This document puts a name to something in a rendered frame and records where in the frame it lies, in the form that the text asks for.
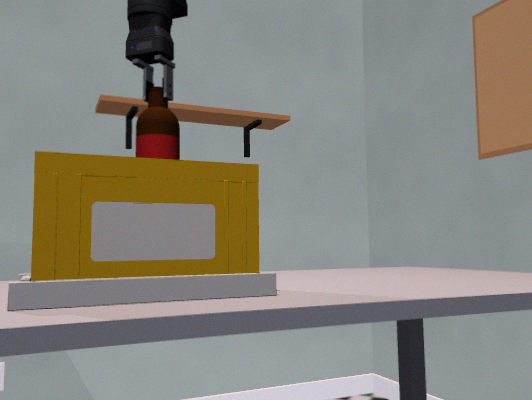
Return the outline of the brown bottle with red label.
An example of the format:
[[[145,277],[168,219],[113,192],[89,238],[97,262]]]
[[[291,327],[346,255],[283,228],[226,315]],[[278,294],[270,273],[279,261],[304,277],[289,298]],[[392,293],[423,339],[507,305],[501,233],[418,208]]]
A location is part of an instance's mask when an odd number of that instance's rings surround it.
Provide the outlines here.
[[[136,157],[180,160],[179,122],[162,87],[150,88],[148,108],[137,119]]]

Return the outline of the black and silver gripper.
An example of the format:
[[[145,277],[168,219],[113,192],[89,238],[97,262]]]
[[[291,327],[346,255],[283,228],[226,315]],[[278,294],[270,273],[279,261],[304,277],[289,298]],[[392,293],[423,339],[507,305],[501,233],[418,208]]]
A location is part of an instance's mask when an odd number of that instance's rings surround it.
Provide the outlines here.
[[[154,67],[163,65],[162,98],[173,101],[174,43],[172,19],[187,16],[186,0],[127,0],[129,34],[126,59],[143,69],[143,101],[154,87]]]

